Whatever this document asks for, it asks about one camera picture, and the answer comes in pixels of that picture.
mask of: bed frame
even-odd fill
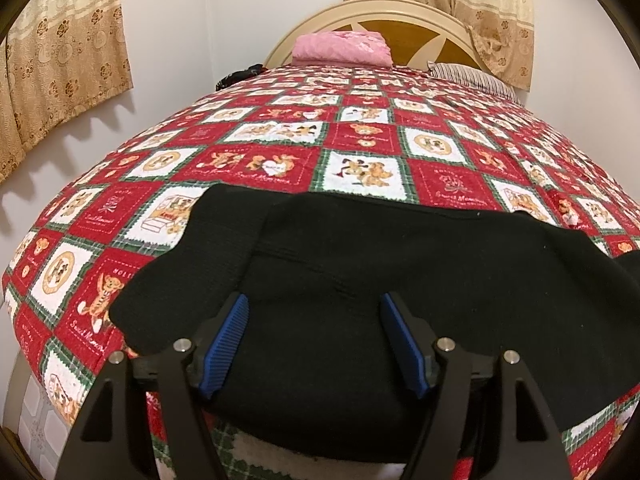
[[[473,46],[469,29],[441,10],[409,0],[350,0],[300,23],[271,51],[265,67],[291,61],[301,34],[328,30],[382,34],[395,64],[425,69],[428,61],[460,63],[489,72]]]

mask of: bed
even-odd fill
[[[289,66],[296,37],[375,30],[393,68]],[[105,358],[127,349],[108,307],[134,273],[180,239],[217,182],[331,191],[447,208],[523,210],[583,230],[609,256],[640,248],[638,204],[605,170],[519,104],[430,78],[428,61],[484,70],[462,23],[405,0],[353,0],[302,23],[267,72],[137,134],[42,211],[2,286],[34,377],[72,424]],[[593,474],[640,399],[629,391],[562,434],[576,478]],[[171,462],[158,399],[148,396],[163,478]],[[232,478],[397,478],[402,466],[306,457],[218,420]],[[456,480],[465,480],[461,460]]]

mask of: black fabric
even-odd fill
[[[246,70],[239,70],[238,72],[233,72],[227,76],[224,76],[220,81],[216,84],[216,92],[223,90],[225,88],[229,88],[231,85],[235,85],[245,79],[251,79],[252,77],[256,77],[260,75],[262,72],[265,72],[267,69],[263,67],[261,64],[251,65]]]
[[[246,215],[266,220],[249,225]],[[227,230],[260,225],[259,238],[222,244]],[[227,260],[234,268],[220,276]],[[471,352],[516,349],[565,430],[640,382],[639,281],[638,252],[610,259],[582,232],[527,214],[218,184],[110,317],[134,350],[156,352],[192,335],[237,288],[250,320],[208,408],[289,449],[402,462],[428,402],[402,384],[380,294],[397,290]]]

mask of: white wall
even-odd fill
[[[640,201],[640,69],[597,0],[534,0],[527,108]]]
[[[69,181],[214,89],[206,0],[122,0],[134,89],[63,124],[0,186],[0,269]],[[0,312],[0,414],[18,345]]]
[[[299,22],[342,0],[209,0],[214,76],[264,62]]]

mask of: bedspread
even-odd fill
[[[50,202],[15,252],[2,277],[5,303],[34,374],[70,424],[106,356],[126,349],[109,319],[111,301],[178,242],[193,203],[217,182],[524,210],[584,231],[610,256],[640,248],[638,204],[510,101],[405,68],[277,68],[206,96],[107,154]],[[601,462],[639,397],[636,389],[564,432],[576,476]],[[159,403],[148,398],[167,473]],[[301,478],[303,466],[279,462],[284,450],[271,449],[274,462],[258,464],[247,451],[251,437],[228,424],[218,423],[214,439],[238,478]],[[461,462],[458,478],[467,473]]]

